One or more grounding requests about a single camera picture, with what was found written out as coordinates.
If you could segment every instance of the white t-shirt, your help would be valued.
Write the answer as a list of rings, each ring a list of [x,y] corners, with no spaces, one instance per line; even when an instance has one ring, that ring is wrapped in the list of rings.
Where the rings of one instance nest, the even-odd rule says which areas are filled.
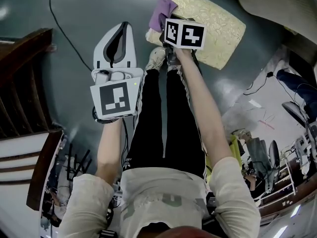
[[[227,235],[256,238],[261,218],[237,160],[220,160],[214,166],[210,186],[216,196],[217,219]],[[121,187],[123,204],[121,211],[115,209],[120,218],[114,216],[110,226],[119,237],[135,238],[142,227],[157,222],[170,228],[201,228],[207,188],[200,177],[174,169],[138,168],[123,172]],[[112,187],[101,178],[75,178],[58,237],[97,238],[98,232],[107,228],[106,211],[112,196]]]

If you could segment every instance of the leg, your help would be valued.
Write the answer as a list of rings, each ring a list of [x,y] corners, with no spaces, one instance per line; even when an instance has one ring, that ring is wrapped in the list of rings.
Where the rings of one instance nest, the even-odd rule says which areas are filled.
[[[317,117],[317,89],[310,86],[304,78],[285,72],[284,70],[279,70],[276,77],[304,99],[306,103],[305,111],[309,118],[315,121]]]
[[[167,167],[195,174],[204,179],[205,153],[188,102],[187,87],[177,69],[167,73]]]
[[[163,48],[151,52],[136,119],[136,128],[123,170],[144,167],[163,167],[161,99],[159,95],[159,67],[164,61]]]

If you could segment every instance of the concrete floor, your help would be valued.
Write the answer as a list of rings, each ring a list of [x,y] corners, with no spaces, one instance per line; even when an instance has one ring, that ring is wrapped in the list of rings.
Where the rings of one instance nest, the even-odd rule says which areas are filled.
[[[248,14],[238,0],[211,0],[246,24],[246,32],[228,64],[221,71],[202,64],[206,84],[221,113],[234,104],[257,77],[279,47],[283,28]],[[154,45],[145,39],[148,22],[157,0],[52,0],[53,11],[65,33],[86,63],[93,67],[95,45],[107,30],[128,21],[133,26],[138,66],[144,68]],[[102,125],[91,117],[93,101],[90,72],[58,30],[49,10],[49,0],[0,0],[0,36],[23,37],[41,27],[54,29],[53,43],[58,51],[43,64],[43,84],[50,114],[66,128],[75,149],[91,149],[95,156]],[[166,121],[165,73],[160,85],[163,124]],[[126,119],[129,139],[132,119]],[[166,138],[166,126],[163,126]]]

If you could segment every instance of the blue jeans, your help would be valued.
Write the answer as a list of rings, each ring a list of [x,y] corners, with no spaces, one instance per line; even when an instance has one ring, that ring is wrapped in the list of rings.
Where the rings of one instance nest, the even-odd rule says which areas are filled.
[[[301,96],[306,106],[304,107],[305,112],[310,118],[309,122],[316,121],[317,118],[317,90],[310,86],[310,84],[301,76],[285,72],[284,70],[279,70],[276,75],[277,79],[284,82],[285,85]]]

